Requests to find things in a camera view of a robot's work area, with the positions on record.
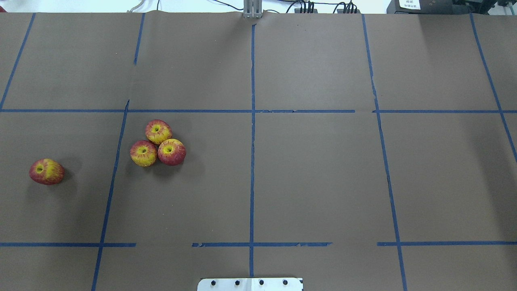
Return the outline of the red yellow lone apple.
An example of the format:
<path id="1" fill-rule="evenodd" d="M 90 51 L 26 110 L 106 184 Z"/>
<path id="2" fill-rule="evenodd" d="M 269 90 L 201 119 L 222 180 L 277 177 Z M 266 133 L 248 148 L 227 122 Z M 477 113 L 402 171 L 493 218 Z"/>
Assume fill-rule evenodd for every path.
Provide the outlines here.
<path id="1" fill-rule="evenodd" d="M 65 170 L 59 162 L 49 158 L 43 158 L 35 161 L 28 173 L 30 178 L 36 183 L 55 185 L 63 180 Z"/>

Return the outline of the red yellow apple front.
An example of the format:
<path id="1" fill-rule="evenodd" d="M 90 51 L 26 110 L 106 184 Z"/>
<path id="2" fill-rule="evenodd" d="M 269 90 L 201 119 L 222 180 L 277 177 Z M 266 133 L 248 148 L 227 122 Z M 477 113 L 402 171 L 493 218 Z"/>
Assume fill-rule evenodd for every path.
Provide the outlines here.
<path id="1" fill-rule="evenodd" d="M 186 148 L 180 140 L 167 139 L 158 147 L 159 160 L 168 166 L 182 164 L 186 158 Z"/>

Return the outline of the red yellow apple back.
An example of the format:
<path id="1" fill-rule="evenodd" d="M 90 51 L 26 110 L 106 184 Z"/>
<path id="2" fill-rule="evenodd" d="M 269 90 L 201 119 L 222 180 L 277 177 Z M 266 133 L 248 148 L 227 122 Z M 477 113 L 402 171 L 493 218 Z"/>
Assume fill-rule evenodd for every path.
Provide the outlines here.
<path id="1" fill-rule="evenodd" d="M 146 125 L 145 135 L 151 143 L 160 146 L 162 142 L 173 137 L 173 131 L 168 123 L 155 119 L 149 121 Z"/>

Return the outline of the brown paper table cover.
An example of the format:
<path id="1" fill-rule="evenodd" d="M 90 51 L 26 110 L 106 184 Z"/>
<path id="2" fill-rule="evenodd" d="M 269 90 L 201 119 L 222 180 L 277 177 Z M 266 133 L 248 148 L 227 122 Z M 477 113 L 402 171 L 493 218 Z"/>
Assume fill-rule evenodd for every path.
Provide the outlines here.
<path id="1" fill-rule="evenodd" d="M 504 15 L 2 13 L 1 289 L 515 291 L 515 50 Z M 131 160 L 155 119 L 182 164 Z"/>

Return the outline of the red yellow apple left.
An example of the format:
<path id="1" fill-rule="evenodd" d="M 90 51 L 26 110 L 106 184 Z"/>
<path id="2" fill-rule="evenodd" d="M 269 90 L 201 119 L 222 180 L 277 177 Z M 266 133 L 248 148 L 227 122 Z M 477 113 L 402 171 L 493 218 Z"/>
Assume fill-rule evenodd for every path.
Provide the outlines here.
<path id="1" fill-rule="evenodd" d="M 152 166 L 158 159 L 157 147 L 150 141 L 137 141 L 130 148 L 130 157 L 140 167 Z"/>

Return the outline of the aluminium frame post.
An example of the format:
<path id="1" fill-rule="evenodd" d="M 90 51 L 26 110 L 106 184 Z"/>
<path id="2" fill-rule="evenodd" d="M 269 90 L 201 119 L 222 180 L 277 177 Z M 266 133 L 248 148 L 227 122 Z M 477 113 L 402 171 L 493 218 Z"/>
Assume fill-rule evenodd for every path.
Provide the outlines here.
<path id="1" fill-rule="evenodd" d="M 244 0 L 243 17 L 245 19 L 259 19 L 263 16 L 262 0 Z"/>

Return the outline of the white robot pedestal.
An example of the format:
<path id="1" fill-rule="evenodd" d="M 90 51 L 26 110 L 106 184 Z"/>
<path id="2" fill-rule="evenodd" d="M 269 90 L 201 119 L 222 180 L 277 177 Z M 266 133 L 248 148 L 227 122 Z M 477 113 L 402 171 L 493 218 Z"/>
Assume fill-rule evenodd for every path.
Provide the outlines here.
<path id="1" fill-rule="evenodd" d="M 198 291 L 303 291 L 303 279 L 294 277 L 204 278 Z"/>

